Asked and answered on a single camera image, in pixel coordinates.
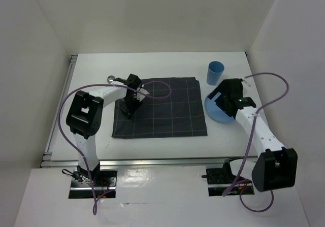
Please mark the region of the blue plastic plate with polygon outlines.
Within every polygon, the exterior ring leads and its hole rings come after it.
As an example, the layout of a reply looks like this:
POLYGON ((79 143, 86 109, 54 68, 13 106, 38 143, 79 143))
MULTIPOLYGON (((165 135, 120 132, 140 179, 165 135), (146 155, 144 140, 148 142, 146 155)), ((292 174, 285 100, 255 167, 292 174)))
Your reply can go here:
POLYGON ((215 103, 215 100, 221 95, 218 92, 212 99, 205 98, 205 111, 207 115, 216 122, 219 123, 230 123, 235 121, 232 117, 226 115, 215 103))

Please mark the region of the dark grey checked cloth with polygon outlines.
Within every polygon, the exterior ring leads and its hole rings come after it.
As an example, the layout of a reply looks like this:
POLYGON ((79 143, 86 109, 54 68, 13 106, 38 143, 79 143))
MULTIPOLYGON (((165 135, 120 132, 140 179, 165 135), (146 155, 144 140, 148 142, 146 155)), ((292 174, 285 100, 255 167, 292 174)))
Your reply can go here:
POLYGON ((122 100, 116 101, 113 138, 207 136, 201 88, 196 78, 151 78, 143 80, 143 84, 155 98, 144 98, 130 118, 122 113, 122 100))

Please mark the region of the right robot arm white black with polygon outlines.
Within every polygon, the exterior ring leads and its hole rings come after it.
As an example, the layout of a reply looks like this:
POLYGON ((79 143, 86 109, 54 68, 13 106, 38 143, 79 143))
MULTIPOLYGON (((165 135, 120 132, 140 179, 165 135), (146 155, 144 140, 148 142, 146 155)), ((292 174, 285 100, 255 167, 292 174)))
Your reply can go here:
POLYGON ((293 187, 298 155, 286 148, 257 113, 256 103, 243 95, 243 80, 223 80, 205 99, 205 109, 220 123, 237 122, 248 134, 256 161, 247 158, 227 159, 222 169, 226 182, 248 179, 259 192, 293 187))

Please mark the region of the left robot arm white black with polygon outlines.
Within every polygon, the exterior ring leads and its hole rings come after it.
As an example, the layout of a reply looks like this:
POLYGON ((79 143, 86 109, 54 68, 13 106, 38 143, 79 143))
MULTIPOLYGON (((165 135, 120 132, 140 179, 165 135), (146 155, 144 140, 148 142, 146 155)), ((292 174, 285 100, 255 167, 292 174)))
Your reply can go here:
POLYGON ((102 123, 103 109, 119 102, 118 108, 122 115, 130 118, 142 105, 145 95, 141 79, 130 74, 125 79, 111 77, 108 86, 91 92, 80 90, 75 93, 66 118, 79 152, 78 172, 89 186, 100 182, 100 162, 96 154, 95 135, 102 123))

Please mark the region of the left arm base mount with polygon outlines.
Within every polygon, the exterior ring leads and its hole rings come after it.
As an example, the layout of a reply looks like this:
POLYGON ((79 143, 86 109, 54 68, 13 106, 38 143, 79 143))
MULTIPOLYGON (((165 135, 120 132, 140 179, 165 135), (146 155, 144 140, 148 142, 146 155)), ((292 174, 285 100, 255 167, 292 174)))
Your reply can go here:
MULTIPOLYGON (((69 199, 91 199, 92 189, 90 180, 81 175, 77 170, 63 169, 64 175, 70 176, 71 185, 69 199)), ((117 170, 101 171, 94 180, 94 192, 96 197, 112 199, 116 197, 117 170)))

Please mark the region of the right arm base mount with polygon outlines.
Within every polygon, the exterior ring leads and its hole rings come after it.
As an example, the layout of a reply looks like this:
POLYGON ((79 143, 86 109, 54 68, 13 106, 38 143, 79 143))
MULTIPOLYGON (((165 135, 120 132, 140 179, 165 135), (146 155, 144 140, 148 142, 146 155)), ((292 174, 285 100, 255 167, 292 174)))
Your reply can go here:
MULTIPOLYGON (((210 197, 220 197, 223 191, 232 184, 236 175, 231 172, 230 162, 238 158, 227 158, 222 167, 207 168, 205 175, 201 178, 206 179, 208 184, 208 195, 210 197)), ((254 190, 251 183, 238 183, 228 193, 228 196, 238 196, 242 190, 246 189, 243 194, 253 195, 254 190)))

